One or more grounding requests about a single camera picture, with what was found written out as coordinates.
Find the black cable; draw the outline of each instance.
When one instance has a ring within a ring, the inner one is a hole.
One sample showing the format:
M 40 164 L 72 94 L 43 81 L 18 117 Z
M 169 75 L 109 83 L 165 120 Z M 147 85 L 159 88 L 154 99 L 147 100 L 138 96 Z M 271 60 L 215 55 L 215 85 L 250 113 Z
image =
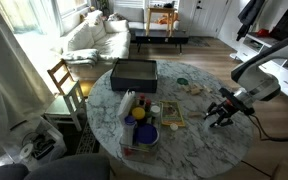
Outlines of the black cable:
M 263 132 L 263 134 L 267 137 L 267 139 L 261 139 L 262 141 L 270 140 L 270 141 L 275 141 L 275 142 L 288 142 L 288 137 L 272 137 L 272 136 L 268 135 L 266 133 L 266 131 L 264 130 L 264 128 L 262 127 L 260 120 L 255 115 L 250 115 L 250 116 L 252 116 L 256 119 L 256 121 L 258 123 L 258 127 Z
M 254 126 L 256 126 L 258 133 L 260 134 L 260 140 L 262 140 L 262 131 L 261 131 L 260 127 L 258 127 L 258 125 L 250 118 L 250 116 L 247 116 L 247 117 L 254 124 Z
M 246 164 L 246 165 L 252 167 L 253 169 L 257 170 L 258 172 L 260 172 L 260 173 L 262 173 L 262 174 L 264 174 L 264 175 L 266 175 L 266 176 L 268 176 L 268 177 L 271 178 L 271 175 L 269 175 L 269 174 L 267 174 L 266 172 L 264 172 L 264 171 L 258 169 L 257 167 L 253 166 L 252 164 L 249 164 L 248 162 L 245 162 L 245 161 L 243 161 L 243 160 L 242 160 L 242 162 L 243 162 L 244 164 Z

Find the white container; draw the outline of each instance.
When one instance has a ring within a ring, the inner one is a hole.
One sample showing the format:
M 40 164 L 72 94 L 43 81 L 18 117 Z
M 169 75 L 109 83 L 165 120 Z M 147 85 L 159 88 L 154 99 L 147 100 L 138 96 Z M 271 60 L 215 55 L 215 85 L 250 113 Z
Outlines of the white container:
M 124 119 L 124 126 L 123 126 L 123 144 L 132 146 L 133 145 L 133 135 L 134 135 L 134 128 L 136 125 L 135 118 L 133 116 L 127 116 Z
M 161 114 L 161 108 L 157 105 L 154 105 L 151 107 L 151 113 L 152 113 L 152 125 L 155 126 L 157 124 L 156 121 L 160 121 L 160 114 Z

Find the bottle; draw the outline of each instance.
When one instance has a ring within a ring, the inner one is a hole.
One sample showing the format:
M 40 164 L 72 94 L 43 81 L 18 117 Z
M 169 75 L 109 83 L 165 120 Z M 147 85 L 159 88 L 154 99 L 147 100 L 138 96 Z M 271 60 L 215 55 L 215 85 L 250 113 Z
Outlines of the bottle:
M 125 120 L 125 123 L 124 123 L 124 128 L 123 128 L 123 143 L 125 145 L 132 146 L 136 121 L 133 116 L 126 116 L 124 120 Z
M 141 107 L 144 107 L 145 104 L 145 95 L 144 94 L 140 94 L 140 99 L 138 101 L 138 105 Z
M 152 106 L 151 113 L 152 113 L 152 125 L 156 126 L 157 121 L 159 120 L 161 108 L 159 106 Z
M 145 112 L 150 112 L 150 110 L 151 110 L 151 100 L 150 99 L 146 99 L 144 109 L 145 109 Z

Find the yellow object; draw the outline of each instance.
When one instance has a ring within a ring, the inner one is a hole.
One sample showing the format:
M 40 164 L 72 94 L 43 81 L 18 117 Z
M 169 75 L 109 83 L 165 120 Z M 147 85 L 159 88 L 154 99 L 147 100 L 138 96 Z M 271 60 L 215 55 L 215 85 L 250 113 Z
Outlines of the yellow object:
M 136 120 L 141 120 L 145 117 L 145 110 L 141 107 L 137 107 L 134 108 L 132 110 L 132 116 L 136 119 Z
M 178 13 L 174 13 L 174 19 L 173 19 L 173 22 L 174 21 L 177 21 L 178 20 Z M 167 14 L 163 14 L 161 18 L 158 18 L 157 20 L 157 23 L 158 24 L 172 24 L 173 23 L 172 20 L 168 20 L 167 18 Z

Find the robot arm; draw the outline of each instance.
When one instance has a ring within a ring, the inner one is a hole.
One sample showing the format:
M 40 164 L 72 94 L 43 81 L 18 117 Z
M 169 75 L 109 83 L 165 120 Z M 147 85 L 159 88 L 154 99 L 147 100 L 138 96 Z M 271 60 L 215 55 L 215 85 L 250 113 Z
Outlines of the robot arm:
M 286 46 L 288 46 L 288 38 L 237 66 L 231 72 L 232 80 L 250 93 L 253 99 L 260 101 L 271 100 L 280 92 L 278 81 L 274 76 L 260 70 L 259 66 L 272 59 L 288 59 L 278 56 L 280 54 L 279 50 Z
M 207 109 L 204 119 L 215 114 L 219 116 L 210 127 L 232 124 L 230 117 L 238 111 L 245 115 L 251 115 L 255 112 L 252 104 L 256 100 L 269 101 L 280 93 L 277 78 L 271 74 L 266 74 L 259 66 L 272 59 L 288 59 L 278 56 L 278 51 L 286 46 L 288 46 L 288 38 L 240 64 L 231 72 L 232 80 L 241 85 L 241 88 L 234 93 L 225 88 L 219 90 L 226 100 L 219 105 L 213 102 Z

